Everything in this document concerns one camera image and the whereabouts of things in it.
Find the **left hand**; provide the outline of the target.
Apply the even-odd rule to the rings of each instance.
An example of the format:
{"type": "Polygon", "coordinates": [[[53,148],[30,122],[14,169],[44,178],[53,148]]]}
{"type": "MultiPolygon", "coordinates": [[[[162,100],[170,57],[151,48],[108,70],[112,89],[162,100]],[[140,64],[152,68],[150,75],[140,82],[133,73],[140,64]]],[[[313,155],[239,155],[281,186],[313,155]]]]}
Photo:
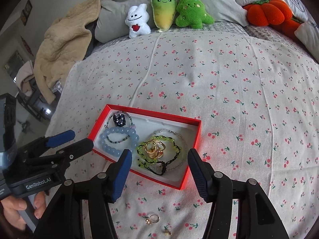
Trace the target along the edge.
{"type": "MultiPolygon", "coordinates": [[[[34,198],[35,211],[34,215],[37,219],[40,219],[46,210],[46,193],[39,192],[34,198]]],[[[23,199],[18,199],[13,196],[1,200],[3,206],[3,212],[6,220],[18,230],[24,231],[26,223],[20,216],[19,211],[27,208],[27,203],[23,199]]]]}

